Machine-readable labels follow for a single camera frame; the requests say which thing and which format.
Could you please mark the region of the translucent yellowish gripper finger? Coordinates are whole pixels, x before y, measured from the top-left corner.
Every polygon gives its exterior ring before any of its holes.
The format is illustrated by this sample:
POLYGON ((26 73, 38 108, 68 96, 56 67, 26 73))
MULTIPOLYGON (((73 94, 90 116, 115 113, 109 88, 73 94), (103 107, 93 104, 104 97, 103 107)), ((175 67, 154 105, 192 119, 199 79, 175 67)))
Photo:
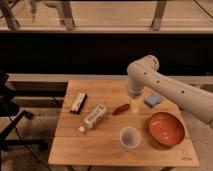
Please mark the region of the translucent yellowish gripper finger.
POLYGON ((131 111, 133 113, 138 113, 140 108, 140 99, 135 98, 131 100, 131 111))

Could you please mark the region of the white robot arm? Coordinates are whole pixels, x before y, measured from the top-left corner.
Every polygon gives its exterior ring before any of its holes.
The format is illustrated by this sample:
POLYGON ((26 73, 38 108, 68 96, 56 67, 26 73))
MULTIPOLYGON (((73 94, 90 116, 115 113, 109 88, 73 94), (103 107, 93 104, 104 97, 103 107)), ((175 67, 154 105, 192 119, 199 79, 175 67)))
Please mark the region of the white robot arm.
POLYGON ((213 128, 213 93, 164 76, 158 69, 159 61, 153 55, 130 63, 127 67, 128 95, 137 98, 147 86, 213 128))

